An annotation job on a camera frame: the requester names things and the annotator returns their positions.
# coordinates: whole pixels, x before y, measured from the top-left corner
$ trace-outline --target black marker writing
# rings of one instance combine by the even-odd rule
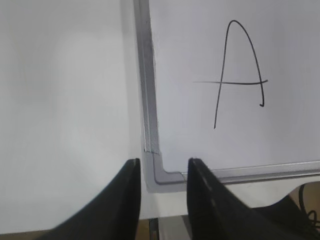
[[[258,71],[258,76],[259,76],[259,81],[258,82],[228,82],[228,81],[223,81],[224,79],[224,71],[225,71],[225,63],[226,63],[226,53],[227,53],[227,43],[228,43],[228,36],[229,36],[229,30],[230,30],[230,26],[232,23],[238,24],[241,29],[244,31],[245,35],[247,36],[250,45],[251,45],[251,49],[254,55],[254,59],[255,59],[255,64],[256,64],[256,68]],[[218,116],[218,108],[219,108],[219,101],[220,101],[220,95],[221,95],[221,87],[222,84],[232,84],[232,85],[260,85],[261,87],[261,96],[262,96],[262,103],[260,104],[261,107],[265,106],[265,94],[264,94],[264,86],[263,84],[268,82],[268,80],[264,80],[262,81],[261,78],[261,73],[260,73],[260,68],[259,68],[259,64],[258,64],[258,59],[257,59],[257,55],[256,55],[256,51],[254,48],[254,45],[251,41],[251,38],[247,32],[247,30],[245,29],[245,27],[237,20],[232,20],[229,22],[228,27],[226,29],[226,35],[225,35],[225,41],[224,41],[224,51],[223,51],[223,62],[222,62],[222,70],[221,70],[221,77],[220,77],[220,81],[200,81],[198,83],[210,83],[210,84],[219,84],[219,91],[218,91],[218,97],[216,100],[216,107],[215,107],[215,116],[214,116],[214,126],[213,128],[216,128],[217,125],[217,116]]]

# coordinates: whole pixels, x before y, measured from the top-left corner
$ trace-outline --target whiteboard surface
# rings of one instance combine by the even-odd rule
[[[166,171],[190,157],[211,169],[320,159],[320,1],[149,0],[159,147]],[[250,36],[263,83],[222,84],[227,26]],[[230,26],[224,82],[259,75],[245,32]]]

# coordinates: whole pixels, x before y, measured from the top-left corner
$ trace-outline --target white wall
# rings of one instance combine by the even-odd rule
[[[140,156],[132,5],[0,1],[0,233],[53,227]]]

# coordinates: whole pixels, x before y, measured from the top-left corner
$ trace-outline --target black cable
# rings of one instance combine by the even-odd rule
[[[318,220],[317,212],[315,210],[311,210],[309,213],[307,213],[304,203],[304,190],[305,190],[305,184],[303,184],[299,188],[299,206],[301,209],[301,212],[310,220],[311,224],[317,228],[320,229],[320,220]]]

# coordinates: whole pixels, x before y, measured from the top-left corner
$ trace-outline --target aluminum whiteboard frame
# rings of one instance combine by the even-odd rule
[[[159,147],[154,48],[149,0],[134,0],[144,128],[144,175],[151,193],[186,190],[187,173],[167,172]],[[212,170],[223,183],[244,183],[320,175],[320,160]]]

